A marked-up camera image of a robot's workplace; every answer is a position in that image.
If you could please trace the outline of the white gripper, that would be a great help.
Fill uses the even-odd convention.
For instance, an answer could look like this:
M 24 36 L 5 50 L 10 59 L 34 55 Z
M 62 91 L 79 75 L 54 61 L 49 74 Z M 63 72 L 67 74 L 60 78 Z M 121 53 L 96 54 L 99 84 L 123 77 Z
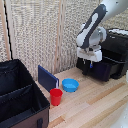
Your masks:
M 99 62 L 102 60 L 102 52 L 100 49 L 93 49 L 92 51 L 86 52 L 84 49 L 80 47 L 77 48 L 77 56 L 82 59 L 86 59 L 85 64 L 89 64 L 89 68 L 93 68 L 93 62 Z

